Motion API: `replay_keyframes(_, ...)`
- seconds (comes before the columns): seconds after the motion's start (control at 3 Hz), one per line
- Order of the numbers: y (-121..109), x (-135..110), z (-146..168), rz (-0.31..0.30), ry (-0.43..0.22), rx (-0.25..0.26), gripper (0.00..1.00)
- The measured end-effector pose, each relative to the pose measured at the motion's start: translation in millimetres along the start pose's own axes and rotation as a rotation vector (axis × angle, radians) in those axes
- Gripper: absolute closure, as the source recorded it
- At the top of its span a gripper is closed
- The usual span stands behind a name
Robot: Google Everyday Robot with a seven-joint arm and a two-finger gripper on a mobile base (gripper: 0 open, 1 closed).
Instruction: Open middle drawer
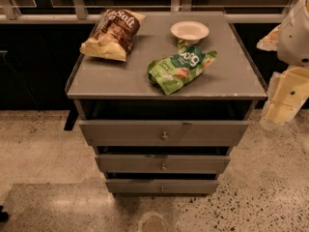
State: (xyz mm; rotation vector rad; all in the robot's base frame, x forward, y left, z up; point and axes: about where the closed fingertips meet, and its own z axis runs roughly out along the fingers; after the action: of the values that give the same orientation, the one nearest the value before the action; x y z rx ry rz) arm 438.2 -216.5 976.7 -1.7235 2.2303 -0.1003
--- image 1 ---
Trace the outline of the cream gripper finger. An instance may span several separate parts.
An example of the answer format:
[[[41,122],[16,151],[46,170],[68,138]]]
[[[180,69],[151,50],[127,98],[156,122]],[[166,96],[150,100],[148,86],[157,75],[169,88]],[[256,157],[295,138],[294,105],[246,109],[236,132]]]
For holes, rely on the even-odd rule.
[[[265,51],[276,51],[278,48],[279,29],[279,25],[273,28],[266,36],[258,41],[257,47]]]

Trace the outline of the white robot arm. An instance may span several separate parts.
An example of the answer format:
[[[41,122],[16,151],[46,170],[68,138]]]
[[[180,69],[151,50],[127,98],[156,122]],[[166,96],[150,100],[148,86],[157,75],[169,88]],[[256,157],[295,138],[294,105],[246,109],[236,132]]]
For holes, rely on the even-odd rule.
[[[257,47],[275,51],[288,64],[282,73],[273,73],[262,111],[261,125],[273,130],[292,121],[309,98],[309,0],[298,0]]]

